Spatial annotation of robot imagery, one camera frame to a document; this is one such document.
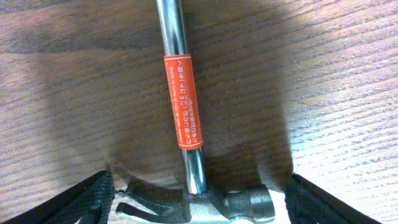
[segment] hammer head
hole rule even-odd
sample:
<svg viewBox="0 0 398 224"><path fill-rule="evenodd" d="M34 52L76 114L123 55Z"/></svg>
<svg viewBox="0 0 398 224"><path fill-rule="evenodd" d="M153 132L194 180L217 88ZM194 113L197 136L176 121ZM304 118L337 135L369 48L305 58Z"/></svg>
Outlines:
<svg viewBox="0 0 398 224"><path fill-rule="evenodd" d="M124 193L152 213L120 203L116 213L136 223L269 223L275 211L265 185L240 192L222 194L214 187L201 195L182 192L181 202L166 202L151 198L138 189Z"/></svg>

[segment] claw hammer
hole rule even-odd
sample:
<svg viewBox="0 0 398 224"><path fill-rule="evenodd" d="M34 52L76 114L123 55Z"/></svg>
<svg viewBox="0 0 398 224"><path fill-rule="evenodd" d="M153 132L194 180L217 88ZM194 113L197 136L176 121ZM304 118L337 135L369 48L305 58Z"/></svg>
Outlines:
<svg viewBox="0 0 398 224"><path fill-rule="evenodd" d="M138 189L126 191L153 213L120 203L116 213L136 223L269 223L275 211L265 185L227 194L206 183L201 126L188 53L182 0L157 0L165 49L165 67L178 145L185 171L182 202L165 202L145 196Z"/></svg>

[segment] wooden surface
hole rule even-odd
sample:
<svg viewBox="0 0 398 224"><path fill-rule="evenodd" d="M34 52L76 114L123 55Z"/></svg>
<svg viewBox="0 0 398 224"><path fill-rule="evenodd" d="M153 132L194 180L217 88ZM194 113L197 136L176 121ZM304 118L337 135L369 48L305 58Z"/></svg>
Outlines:
<svg viewBox="0 0 398 224"><path fill-rule="evenodd" d="M155 1L0 2L0 222L107 168L181 187ZM398 223L397 1L183 6L216 184L294 170Z"/></svg>

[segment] metal shaft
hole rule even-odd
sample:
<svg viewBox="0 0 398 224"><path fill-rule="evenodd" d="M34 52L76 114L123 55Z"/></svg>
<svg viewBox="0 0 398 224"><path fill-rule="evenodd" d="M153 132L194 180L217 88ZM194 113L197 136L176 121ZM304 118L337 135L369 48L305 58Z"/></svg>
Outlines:
<svg viewBox="0 0 398 224"><path fill-rule="evenodd" d="M188 53L181 0L157 0L166 55ZM181 150L185 180L190 194L206 192L206 177L201 148Z"/></svg>

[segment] red label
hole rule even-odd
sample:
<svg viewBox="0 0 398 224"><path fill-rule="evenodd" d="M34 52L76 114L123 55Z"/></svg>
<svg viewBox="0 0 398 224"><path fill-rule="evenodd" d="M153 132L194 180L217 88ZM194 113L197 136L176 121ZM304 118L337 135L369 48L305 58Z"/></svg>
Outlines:
<svg viewBox="0 0 398 224"><path fill-rule="evenodd" d="M181 149L203 145L191 55L165 56L167 81L172 100L175 130Z"/></svg>

